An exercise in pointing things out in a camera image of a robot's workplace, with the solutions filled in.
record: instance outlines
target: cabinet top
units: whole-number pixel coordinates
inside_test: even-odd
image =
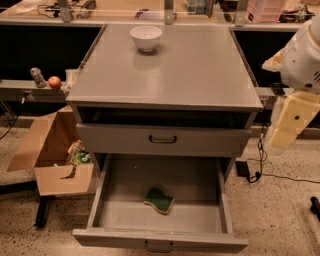
[[[137,24],[108,25],[73,86],[69,104],[135,108],[262,108],[230,31],[224,26],[157,25],[152,53],[133,43]]]

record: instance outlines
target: apple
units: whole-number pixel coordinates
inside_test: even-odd
[[[52,76],[48,79],[48,84],[52,89],[60,89],[61,79],[57,76]]]

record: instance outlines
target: drawer handle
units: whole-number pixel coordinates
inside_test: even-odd
[[[149,248],[148,241],[145,242],[145,248],[148,252],[157,252],[157,253],[170,253],[173,250],[173,243],[170,242],[170,248],[168,250],[158,250],[158,249],[151,249]]]
[[[149,135],[149,141],[151,143],[173,144],[177,142],[177,136],[173,136],[170,139],[156,139],[153,138],[152,135]]]

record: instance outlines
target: sponge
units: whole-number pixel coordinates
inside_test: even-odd
[[[157,212],[167,215],[173,205],[174,199],[167,196],[157,188],[151,188],[144,199],[145,204],[151,205]]]

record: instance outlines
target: bowl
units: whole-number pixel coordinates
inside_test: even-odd
[[[131,29],[131,38],[143,52],[151,52],[160,42],[162,30],[155,26],[139,26]]]

